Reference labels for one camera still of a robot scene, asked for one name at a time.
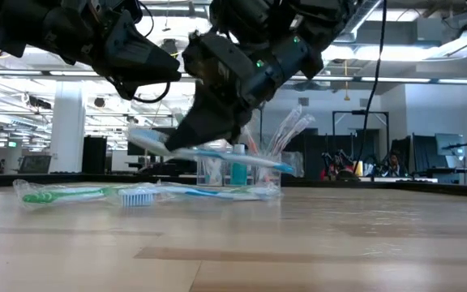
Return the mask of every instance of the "wooden table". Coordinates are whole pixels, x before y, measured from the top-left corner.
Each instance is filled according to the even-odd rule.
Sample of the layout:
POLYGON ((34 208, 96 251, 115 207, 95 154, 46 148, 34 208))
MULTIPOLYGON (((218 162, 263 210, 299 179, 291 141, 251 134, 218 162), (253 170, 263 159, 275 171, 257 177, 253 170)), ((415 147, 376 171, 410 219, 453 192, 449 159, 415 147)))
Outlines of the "wooden table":
POLYGON ((467 292, 467 198, 285 194, 28 212, 0 188, 0 291, 467 292))

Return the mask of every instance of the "computer monitor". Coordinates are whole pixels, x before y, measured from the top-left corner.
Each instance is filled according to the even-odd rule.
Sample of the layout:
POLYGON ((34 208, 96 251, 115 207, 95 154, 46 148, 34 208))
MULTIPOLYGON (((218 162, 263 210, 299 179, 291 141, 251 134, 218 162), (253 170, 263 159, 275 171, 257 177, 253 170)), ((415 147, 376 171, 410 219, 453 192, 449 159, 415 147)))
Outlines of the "computer monitor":
POLYGON ((19 168, 20 174, 47 174, 49 163, 52 157, 50 155, 31 155, 23 157, 19 168))
POLYGON ((435 134, 437 141, 437 154, 442 156, 457 156, 465 155, 465 147, 448 148, 448 146, 464 144, 464 136, 458 134, 435 134))

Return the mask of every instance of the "white toothbrush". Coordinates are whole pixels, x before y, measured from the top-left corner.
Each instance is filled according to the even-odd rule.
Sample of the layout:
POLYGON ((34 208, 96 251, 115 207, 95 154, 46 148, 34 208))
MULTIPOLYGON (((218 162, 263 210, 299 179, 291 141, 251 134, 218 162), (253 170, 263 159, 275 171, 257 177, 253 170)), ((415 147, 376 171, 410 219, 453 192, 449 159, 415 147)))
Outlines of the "white toothbrush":
POLYGON ((249 155, 240 155, 235 153, 216 152, 210 150, 194 150, 194 149, 178 149, 170 152, 167 150, 163 142, 160 141, 160 134, 153 130, 144 129, 131 129, 127 133, 127 138, 133 144, 147 149, 160 156, 171 156, 182 159, 194 160, 195 157, 210 157, 218 158, 229 162, 237 162, 243 165, 253 165, 260 167, 272 168, 286 174, 293 174, 294 169, 290 165, 285 163, 278 163, 263 159, 259 157, 253 157, 249 155))

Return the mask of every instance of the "pillar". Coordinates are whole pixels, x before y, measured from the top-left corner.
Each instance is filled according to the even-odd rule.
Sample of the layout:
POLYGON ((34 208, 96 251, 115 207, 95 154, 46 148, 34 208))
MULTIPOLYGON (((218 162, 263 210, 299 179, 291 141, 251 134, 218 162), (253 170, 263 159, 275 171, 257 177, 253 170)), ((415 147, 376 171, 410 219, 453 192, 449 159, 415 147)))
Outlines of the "pillar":
POLYGON ((80 82, 57 82, 49 172, 80 172, 86 101, 80 82))
POLYGON ((6 145, 5 174, 17 174, 23 156, 23 140, 9 139, 6 145))

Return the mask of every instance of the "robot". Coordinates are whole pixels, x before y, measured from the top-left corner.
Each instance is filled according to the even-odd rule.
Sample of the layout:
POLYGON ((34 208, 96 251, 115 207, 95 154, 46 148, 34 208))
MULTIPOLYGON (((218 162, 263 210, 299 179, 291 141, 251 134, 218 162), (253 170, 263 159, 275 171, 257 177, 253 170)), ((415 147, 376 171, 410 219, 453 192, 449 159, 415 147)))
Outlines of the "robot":
MULTIPOLYGON (((192 33, 182 53, 185 71, 196 78, 195 101, 167 149, 235 142, 251 112, 289 78, 320 73, 322 51, 362 2, 213 0, 212 29, 192 33)), ((138 0, 0 0, 0 50, 22 57, 33 45, 68 64, 92 66, 126 100, 157 102, 180 80, 179 61, 136 30, 140 7, 138 0), (135 97, 139 86, 163 83, 167 89, 156 100, 135 97)))

